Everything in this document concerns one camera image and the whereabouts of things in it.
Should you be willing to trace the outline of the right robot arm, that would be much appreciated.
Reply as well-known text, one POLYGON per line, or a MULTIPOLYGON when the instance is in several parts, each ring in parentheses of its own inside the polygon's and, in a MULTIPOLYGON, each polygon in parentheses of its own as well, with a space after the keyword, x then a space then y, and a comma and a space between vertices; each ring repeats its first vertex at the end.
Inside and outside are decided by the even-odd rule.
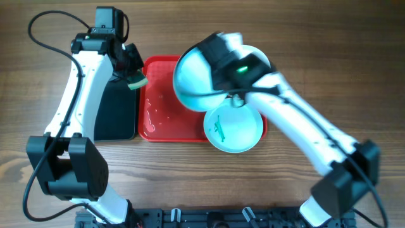
POLYGON ((243 45, 240 34, 214 33, 184 54, 196 88, 187 95, 208 98, 234 94, 276 125, 308 158, 321 180, 300 206, 302 218, 318 227, 353 210, 366 194, 383 208, 376 184, 380 149, 358 142, 310 106, 258 49, 243 45))

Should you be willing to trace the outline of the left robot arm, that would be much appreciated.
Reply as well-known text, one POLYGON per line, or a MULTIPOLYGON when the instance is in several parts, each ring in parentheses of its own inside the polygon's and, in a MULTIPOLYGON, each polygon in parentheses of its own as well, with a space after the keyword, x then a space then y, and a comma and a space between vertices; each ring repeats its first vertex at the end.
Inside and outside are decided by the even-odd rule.
POLYGON ((28 139, 26 153, 34 169, 23 195, 23 212, 33 181, 42 192, 72 207, 84 207, 104 227, 140 227, 129 200, 109 185, 108 164, 94 144, 104 90, 114 76, 128 77, 144 66, 134 44, 113 34, 78 34, 72 42, 72 67, 58 109, 43 136, 28 139))

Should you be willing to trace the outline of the green yellow sponge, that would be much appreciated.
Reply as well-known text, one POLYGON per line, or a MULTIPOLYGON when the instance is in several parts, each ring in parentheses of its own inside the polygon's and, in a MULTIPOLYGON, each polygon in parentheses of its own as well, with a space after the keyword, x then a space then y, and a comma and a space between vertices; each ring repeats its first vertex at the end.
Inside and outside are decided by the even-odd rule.
POLYGON ((142 73, 141 70, 136 71, 133 75, 127 78, 127 85, 130 90, 136 90, 145 86, 148 83, 148 79, 142 73))

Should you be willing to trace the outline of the plate with green stain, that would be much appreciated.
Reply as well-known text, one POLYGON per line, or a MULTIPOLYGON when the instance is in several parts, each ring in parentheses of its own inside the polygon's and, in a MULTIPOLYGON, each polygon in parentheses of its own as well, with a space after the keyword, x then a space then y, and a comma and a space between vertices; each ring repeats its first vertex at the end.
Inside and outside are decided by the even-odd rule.
POLYGON ((225 99, 206 112, 203 121, 208 141, 227 153, 242 153, 253 148, 262 138, 265 124, 260 113, 239 100, 225 99))
POLYGON ((226 94, 196 97, 190 94, 215 92, 211 81, 211 67, 197 47, 184 53, 173 73, 173 89, 178 100, 188 109, 205 112, 219 106, 226 94))

